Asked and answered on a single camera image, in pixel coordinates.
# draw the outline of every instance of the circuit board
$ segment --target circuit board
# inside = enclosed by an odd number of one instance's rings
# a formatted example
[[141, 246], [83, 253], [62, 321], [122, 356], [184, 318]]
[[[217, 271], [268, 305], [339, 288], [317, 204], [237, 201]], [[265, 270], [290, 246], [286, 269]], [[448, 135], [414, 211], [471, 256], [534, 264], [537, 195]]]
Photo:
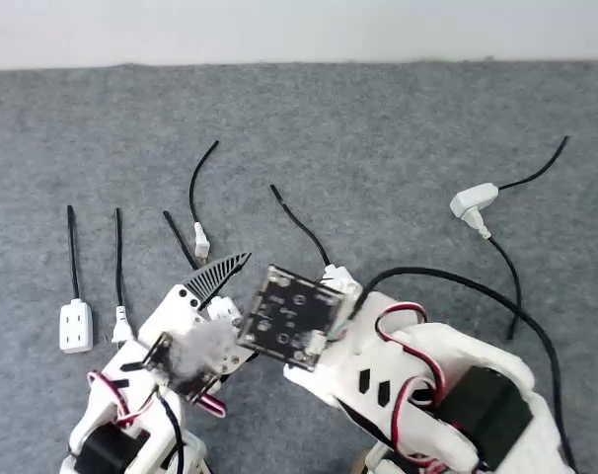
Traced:
[[287, 270], [269, 267], [238, 344], [313, 370], [341, 303], [341, 293]]

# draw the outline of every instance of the angled plug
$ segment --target angled plug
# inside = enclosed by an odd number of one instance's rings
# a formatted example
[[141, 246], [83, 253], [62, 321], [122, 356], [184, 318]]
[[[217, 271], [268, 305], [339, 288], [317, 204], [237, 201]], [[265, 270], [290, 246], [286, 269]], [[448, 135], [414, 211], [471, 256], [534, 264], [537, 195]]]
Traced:
[[498, 197], [498, 188], [492, 183], [483, 183], [457, 193], [450, 201], [450, 210], [455, 217], [476, 229], [484, 239], [491, 233], [484, 223], [481, 210], [488, 207]]

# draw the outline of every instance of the gray carpet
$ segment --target gray carpet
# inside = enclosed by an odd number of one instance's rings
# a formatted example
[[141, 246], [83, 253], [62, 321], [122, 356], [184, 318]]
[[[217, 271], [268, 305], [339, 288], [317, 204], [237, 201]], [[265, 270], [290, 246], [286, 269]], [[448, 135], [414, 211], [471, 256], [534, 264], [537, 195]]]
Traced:
[[[85, 373], [113, 355], [57, 348], [71, 298], [65, 205], [75, 204], [81, 286], [109, 333], [112, 211], [122, 207], [124, 279], [138, 327], [189, 268], [163, 221], [189, 229], [189, 174], [213, 254], [252, 251], [227, 293], [246, 304], [275, 263], [306, 276], [319, 255], [286, 218], [275, 182], [333, 260], [367, 281], [393, 265], [474, 277], [513, 297], [491, 245], [452, 217], [452, 195], [539, 168], [502, 193], [486, 222], [514, 258], [527, 308], [560, 353], [564, 409], [582, 472], [598, 473], [598, 63], [420, 63], [107, 69], [0, 73], [0, 473], [57, 472], [86, 408]], [[551, 398], [549, 365], [506, 310], [421, 276], [381, 288], [435, 319], [516, 352]], [[230, 416], [191, 410], [218, 474], [345, 473], [372, 441], [261, 357], [220, 393]]]

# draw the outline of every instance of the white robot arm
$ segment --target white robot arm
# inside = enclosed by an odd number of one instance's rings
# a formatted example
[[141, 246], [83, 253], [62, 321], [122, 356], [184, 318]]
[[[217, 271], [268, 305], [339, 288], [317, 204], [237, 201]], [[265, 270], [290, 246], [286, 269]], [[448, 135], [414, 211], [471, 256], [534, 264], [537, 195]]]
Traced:
[[[370, 472], [572, 472], [519, 357], [444, 324], [420, 324], [422, 308], [379, 292], [345, 322], [360, 285], [334, 267], [323, 284], [345, 293], [336, 321], [344, 335], [335, 334], [314, 371], [287, 364], [284, 375], [380, 440], [366, 458]], [[416, 385], [432, 386], [437, 403], [411, 398]]]
[[[283, 279], [277, 283], [289, 289]], [[345, 268], [334, 266], [326, 268], [322, 284], [343, 295], [325, 348], [318, 331], [307, 341], [280, 338], [268, 320], [260, 321], [264, 333], [259, 334], [272, 334], [287, 347], [297, 342], [290, 353], [299, 361], [317, 356], [308, 369], [287, 364], [284, 375], [378, 439], [365, 459], [366, 472], [572, 473], [559, 454], [561, 437], [549, 408], [534, 392], [534, 376], [519, 357], [444, 324], [424, 322], [421, 307], [379, 292], [370, 293], [350, 321], [362, 287]], [[187, 384], [166, 377], [158, 356], [171, 338], [192, 328], [204, 332], [221, 320], [235, 326], [243, 321], [229, 298], [212, 299], [203, 315], [191, 290], [191, 284], [172, 288], [140, 329], [138, 341], [126, 343], [100, 372], [104, 380], [93, 375], [87, 411], [71, 434], [61, 474], [208, 472], [204, 444], [181, 428], [184, 399], [222, 416], [223, 407], [210, 394], [253, 352], [235, 345], [232, 333], [232, 344], [220, 355], [201, 350], [206, 357], [201, 377]], [[306, 304], [305, 298], [295, 299]], [[285, 307], [281, 314], [294, 328], [297, 314]], [[189, 348], [188, 354], [199, 358], [198, 350]], [[136, 411], [122, 413], [115, 393]], [[175, 427], [157, 394], [177, 419], [185, 445], [183, 470], [175, 453]], [[118, 470], [95, 467], [103, 458]], [[87, 462], [94, 466], [86, 467]]]

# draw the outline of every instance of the red and white wire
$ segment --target red and white wire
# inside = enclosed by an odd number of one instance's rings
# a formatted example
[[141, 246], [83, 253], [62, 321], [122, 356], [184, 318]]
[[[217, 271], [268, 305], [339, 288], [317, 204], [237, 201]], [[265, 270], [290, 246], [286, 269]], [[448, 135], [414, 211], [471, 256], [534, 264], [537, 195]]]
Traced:
[[400, 301], [398, 303], [393, 303], [387, 306], [382, 314], [389, 314], [395, 311], [404, 311], [404, 310], [414, 311], [417, 314], [417, 323], [423, 324], [428, 322], [428, 315], [426, 314], [426, 310], [424, 307], [413, 301]]
[[430, 355], [427, 355], [426, 353], [423, 353], [422, 351], [415, 349], [415, 348], [409, 346], [408, 344], [405, 344], [404, 342], [400, 341], [399, 339], [386, 333], [384, 331], [384, 329], [382, 328], [381, 322], [386, 316], [388, 316], [390, 313], [393, 313], [395, 311], [401, 311], [404, 309], [410, 309], [410, 310], [416, 311], [417, 314], [420, 315], [419, 316], [420, 319], [422, 319], [423, 321], [427, 321], [426, 315], [425, 315], [421, 305], [419, 305], [417, 303], [411, 303], [411, 302], [395, 303], [395, 304], [392, 304], [391, 306], [388, 306], [387, 308], [385, 308], [385, 310], [376, 319], [376, 323], [375, 323], [376, 333], [383, 341], [394, 342], [394, 343], [400, 345], [407, 354], [410, 354], [412, 356], [419, 358], [424, 363], [426, 363], [426, 365], [428, 365], [428, 368], [430, 369], [430, 372], [432, 373], [434, 382], [435, 382], [434, 387], [432, 389], [433, 405], [437, 406], [439, 404], [439, 402], [441, 401], [441, 399], [444, 397], [444, 392], [446, 390], [446, 377], [444, 375], [444, 371], [442, 370], [442, 368]]
[[225, 418], [227, 416], [227, 406], [211, 395], [204, 394], [198, 401], [200, 407], [216, 418]]
[[401, 427], [399, 424], [400, 412], [403, 409], [403, 405], [411, 398], [411, 395], [416, 390], [416, 384], [422, 382], [426, 385], [430, 384], [430, 380], [424, 377], [411, 377], [403, 385], [398, 392], [396, 397], [396, 404], [394, 405], [394, 411], [391, 414], [391, 442], [394, 449], [404, 459], [417, 467], [428, 467], [434, 459], [429, 456], [418, 455], [418, 454], [406, 454], [399, 450], [398, 445], [400, 444], [400, 432]]
[[117, 406], [117, 417], [127, 417], [130, 415], [130, 410], [128, 409], [128, 405], [121, 395], [121, 392], [114, 386], [114, 384], [106, 378], [101, 372], [97, 372], [96, 370], [91, 370], [89, 373], [86, 374], [86, 378], [89, 381], [89, 385], [92, 385], [95, 380], [99, 380], [106, 388], [109, 389], [109, 392], [112, 394], [112, 400], [114, 401], [115, 405]]
[[143, 402], [143, 405], [141, 405], [141, 408], [139, 408], [139, 410], [137, 410], [136, 412], [130, 413], [129, 415], [125, 416], [125, 417], [119, 417], [116, 420], [116, 423], [118, 425], [128, 425], [132, 422], [134, 422], [139, 416], [143, 415], [152, 405], [152, 402], [155, 399], [155, 392], [151, 392], [150, 395], [148, 396], [148, 398], [146, 399], [145, 402]]

